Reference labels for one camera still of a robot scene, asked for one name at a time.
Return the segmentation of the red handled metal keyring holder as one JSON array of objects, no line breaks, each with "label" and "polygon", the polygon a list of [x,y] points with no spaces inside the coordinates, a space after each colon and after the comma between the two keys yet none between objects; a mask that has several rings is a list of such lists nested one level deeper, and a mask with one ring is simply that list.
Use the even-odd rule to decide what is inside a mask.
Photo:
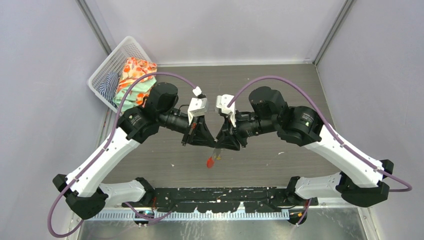
[{"label": "red handled metal keyring holder", "polygon": [[206,161],[206,167],[211,169],[214,167],[216,161],[220,161],[223,159],[223,152],[225,149],[223,148],[214,148],[210,157]]}]

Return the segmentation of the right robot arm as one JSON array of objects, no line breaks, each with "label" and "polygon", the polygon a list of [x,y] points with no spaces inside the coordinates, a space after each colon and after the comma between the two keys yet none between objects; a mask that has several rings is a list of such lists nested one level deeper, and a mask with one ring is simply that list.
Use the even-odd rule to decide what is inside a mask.
[{"label": "right robot arm", "polygon": [[282,94],[268,86],[253,90],[248,97],[252,111],[238,111],[233,96],[219,95],[216,110],[224,117],[217,135],[216,148],[238,151],[246,147],[249,137],[268,133],[306,148],[329,161],[338,172],[321,177],[291,177],[285,198],[299,205],[312,198],[341,198],[357,207],[368,208],[388,199],[390,188],[384,183],[394,164],[386,160],[363,159],[366,155],[352,149],[342,138],[332,135],[318,113],[307,106],[289,106]]}]

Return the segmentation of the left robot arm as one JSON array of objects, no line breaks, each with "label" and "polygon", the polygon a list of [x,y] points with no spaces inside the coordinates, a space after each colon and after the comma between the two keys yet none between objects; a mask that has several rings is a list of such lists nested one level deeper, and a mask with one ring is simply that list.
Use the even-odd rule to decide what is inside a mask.
[{"label": "left robot arm", "polygon": [[158,133],[160,127],[181,133],[182,145],[215,147],[215,139],[204,117],[207,98],[203,94],[192,98],[187,113],[175,108],[178,99],[175,85],[157,83],[144,105],[127,109],[119,117],[115,131],[108,136],[104,146],[73,172],[54,177],[53,184],[64,192],[66,203],[76,215],[88,220],[105,207],[125,202],[148,207],[153,202],[154,188],[142,177],[114,184],[105,184],[103,180],[126,155]]}]

